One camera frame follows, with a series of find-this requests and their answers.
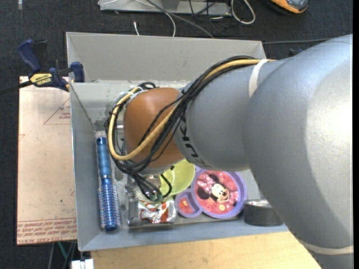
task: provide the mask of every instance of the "cardboard sheet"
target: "cardboard sheet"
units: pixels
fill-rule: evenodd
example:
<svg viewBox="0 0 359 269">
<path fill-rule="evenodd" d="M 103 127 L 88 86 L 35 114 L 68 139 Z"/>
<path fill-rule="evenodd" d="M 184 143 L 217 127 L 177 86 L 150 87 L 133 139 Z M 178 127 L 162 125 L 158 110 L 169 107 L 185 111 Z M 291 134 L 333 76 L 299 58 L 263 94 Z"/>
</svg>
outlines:
<svg viewBox="0 0 359 269">
<path fill-rule="evenodd" d="M 17 244 L 75 240 L 70 95 L 19 91 Z"/>
</svg>

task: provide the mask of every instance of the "blue clamp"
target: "blue clamp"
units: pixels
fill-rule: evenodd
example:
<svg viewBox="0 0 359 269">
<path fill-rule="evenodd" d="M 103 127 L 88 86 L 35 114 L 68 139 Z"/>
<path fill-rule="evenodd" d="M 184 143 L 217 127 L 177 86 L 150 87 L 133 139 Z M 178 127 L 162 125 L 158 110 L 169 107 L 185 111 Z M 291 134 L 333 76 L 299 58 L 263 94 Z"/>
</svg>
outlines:
<svg viewBox="0 0 359 269">
<path fill-rule="evenodd" d="M 33 51 L 33 43 L 34 42 L 29 39 L 21 43 L 21 45 L 17 48 L 22 61 L 31 67 L 31 74 L 29 74 L 29 79 L 41 71 L 41 65 Z M 85 73 L 82 64 L 80 62 L 73 62 L 70 68 L 60 71 L 54 67 L 51 67 L 49 69 L 49 73 L 52 75 L 51 81 L 46 84 L 42 84 L 42 86 L 57 87 L 61 90 L 68 91 L 68 82 L 62 78 L 62 75 L 68 74 L 70 72 L 73 72 L 75 75 L 75 82 L 85 82 Z"/>
</svg>

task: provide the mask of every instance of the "black tape roll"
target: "black tape roll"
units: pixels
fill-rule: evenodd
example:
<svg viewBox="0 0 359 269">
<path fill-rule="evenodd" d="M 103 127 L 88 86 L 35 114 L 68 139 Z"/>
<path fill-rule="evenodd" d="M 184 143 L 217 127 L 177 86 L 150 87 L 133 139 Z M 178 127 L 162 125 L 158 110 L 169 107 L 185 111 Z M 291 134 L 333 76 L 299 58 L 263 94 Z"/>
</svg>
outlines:
<svg viewBox="0 0 359 269">
<path fill-rule="evenodd" d="M 247 200 L 244 207 L 245 223 L 256 226 L 277 226 L 283 221 L 267 200 Z"/>
</svg>

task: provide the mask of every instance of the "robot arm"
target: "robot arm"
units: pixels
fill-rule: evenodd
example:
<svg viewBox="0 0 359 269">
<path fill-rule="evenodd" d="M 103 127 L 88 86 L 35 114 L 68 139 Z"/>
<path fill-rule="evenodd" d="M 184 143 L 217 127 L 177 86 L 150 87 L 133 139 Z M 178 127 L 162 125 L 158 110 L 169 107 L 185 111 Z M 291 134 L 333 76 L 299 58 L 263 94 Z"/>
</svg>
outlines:
<svg viewBox="0 0 359 269">
<path fill-rule="evenodd" d="M 181 91 L 143 91 L 124 127 L 127 157 L 110 147 L 124 170 L 158 174 L 183 158 L 250 168 L 320 265 L 353 266 L 352 35 L 281 61 L 233 58 Z"/>
</svg>

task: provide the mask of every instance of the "yellow-green plate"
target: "yellow-green plate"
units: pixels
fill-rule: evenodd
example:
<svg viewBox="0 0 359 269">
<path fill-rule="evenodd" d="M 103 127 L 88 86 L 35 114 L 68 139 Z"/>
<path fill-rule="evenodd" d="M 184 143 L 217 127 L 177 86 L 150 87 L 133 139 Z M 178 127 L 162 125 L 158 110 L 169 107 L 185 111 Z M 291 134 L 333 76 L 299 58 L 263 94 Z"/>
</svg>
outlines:
<svg viewBox="0 0 359 269">
<path fill-rule="evenodd" d="M 172 185 L 170 195 L 175 195 L 184 191 L 191 185 L 191 182 L 195 177 L 195 166 L 184 159 L 176 163 L 173 170 L 166 170 L 163 175 Z M 168 192 L 168 184 L 162 178 L 161 181 L 161 192 L 166 194 Z"/>
</svg>

